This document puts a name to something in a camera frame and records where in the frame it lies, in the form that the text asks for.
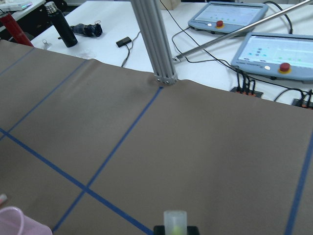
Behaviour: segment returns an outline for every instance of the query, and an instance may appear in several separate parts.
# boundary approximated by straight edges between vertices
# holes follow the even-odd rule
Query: small plastic vial
[[[187,235],[187,212],[164,212],[165,235]]]

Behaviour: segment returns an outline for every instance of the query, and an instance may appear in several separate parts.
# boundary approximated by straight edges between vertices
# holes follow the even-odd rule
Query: black water bottle
[[[63,13],[59,10],[55,3],[49,1],[45,4],[45,8],[47,10],[49,19],[51,20],[52,24],[54,25],[55,29],[60,34],[63,42],[67,47],[72,47],[77,44],[77,39],[69,27]]]

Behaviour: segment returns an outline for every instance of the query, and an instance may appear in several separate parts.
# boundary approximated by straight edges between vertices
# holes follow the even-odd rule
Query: aluminum extrusion pole
[[[158,0],[131,2],[157,80],[168,85],[174,84],[177,74]]]

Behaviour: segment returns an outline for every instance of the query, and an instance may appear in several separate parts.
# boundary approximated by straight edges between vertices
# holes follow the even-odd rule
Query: black connector
[[[129,37],[126,37],[126,38],[123,38],[122,40],[117,41],[116,44],[118,47],[122,47],[131,42],[132,40]]]

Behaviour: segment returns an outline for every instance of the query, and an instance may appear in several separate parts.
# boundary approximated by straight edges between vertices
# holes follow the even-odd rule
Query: touchscreen display
[[[313,40],[251,36],[239,60],[313,68]]]
[[[211,4],[202,11],[195,20],[206,22],[223,21],[224,24],[246,26],[252,23],[253,18],[261,9],[262,8],[258,6]]]

